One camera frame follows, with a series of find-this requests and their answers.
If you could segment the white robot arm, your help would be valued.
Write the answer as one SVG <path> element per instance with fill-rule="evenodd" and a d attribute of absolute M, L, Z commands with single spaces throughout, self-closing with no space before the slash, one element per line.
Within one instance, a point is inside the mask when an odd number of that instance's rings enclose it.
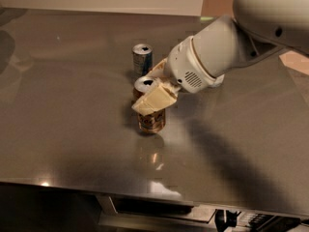
<path fill-rule="evenodd" d="M 153 83 L 132 109 L 149 115 L 171 106 L 180 90 L 197 93 L 284 49 L 309 54 L 309 0 L 234 0 L 223 15 L 177 44 L 147 74 Z"/>

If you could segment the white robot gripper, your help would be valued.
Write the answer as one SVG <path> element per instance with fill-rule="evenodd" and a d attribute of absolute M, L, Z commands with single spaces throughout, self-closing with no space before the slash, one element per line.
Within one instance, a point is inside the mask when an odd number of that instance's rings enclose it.
<path fill-rule="evenodd" d="M 176 45 L 167 59 L 162 59 L 147 73 L 147 77 L 168 76 L 173 84 L 178 84 L 188 93 L 198 93 L 205 88 L 215 88 L 223 83 L 225 75 L 212 77 L 204 69 L 195 52 L 193 37 L 187 37 Z M 132 105 L 137 113 L 146 116 L 173 105 L 181 87 L 162 79 L 138 79 L 134 88 L 142 96 Z"/>

